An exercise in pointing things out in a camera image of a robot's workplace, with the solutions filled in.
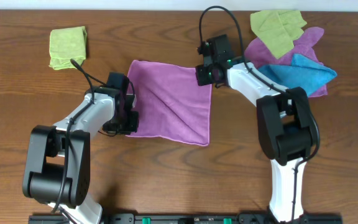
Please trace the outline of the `purple cloth with label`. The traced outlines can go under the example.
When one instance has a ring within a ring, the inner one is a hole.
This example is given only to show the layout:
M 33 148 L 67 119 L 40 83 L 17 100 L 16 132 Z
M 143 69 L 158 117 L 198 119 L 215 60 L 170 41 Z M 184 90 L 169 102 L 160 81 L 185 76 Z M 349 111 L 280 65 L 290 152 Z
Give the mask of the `purple cloth with label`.
M 194 68 L 134 60 L 128 77 L 139 112 L 139 127 L 130 137 L 209 144 L 212 86 L 199 86 Z

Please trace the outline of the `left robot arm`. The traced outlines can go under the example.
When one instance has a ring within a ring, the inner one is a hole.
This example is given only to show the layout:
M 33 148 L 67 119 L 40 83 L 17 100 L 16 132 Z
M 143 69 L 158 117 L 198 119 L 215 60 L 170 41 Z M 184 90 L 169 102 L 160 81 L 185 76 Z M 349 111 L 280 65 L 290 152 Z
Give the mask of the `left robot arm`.
M 114 137 L 136 132 L 135 103 L 129 78 L 110 73 L 106 83 L 90 86 L 66 118 L 31 131 L 22 191 L 52 211 L 30 216 L 29 223 L 102 222 L 103 208 L 88 192 L 91 140 L 98 133 Z

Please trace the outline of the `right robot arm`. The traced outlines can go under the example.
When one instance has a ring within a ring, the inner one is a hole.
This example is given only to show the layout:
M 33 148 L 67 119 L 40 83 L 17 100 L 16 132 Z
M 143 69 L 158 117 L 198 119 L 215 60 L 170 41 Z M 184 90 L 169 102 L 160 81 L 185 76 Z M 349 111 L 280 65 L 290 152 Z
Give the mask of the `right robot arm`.
M 259 144 L 272 166 L 271 216 L 277 223 L 306 223 L 301 205 L 305 164 L 318 130 L 304 89 L 275 83 L 243 56 L 234 56 L 226 35 L 201 40 L 196 66 L 200 86 L 228 86 L 257 110 Z

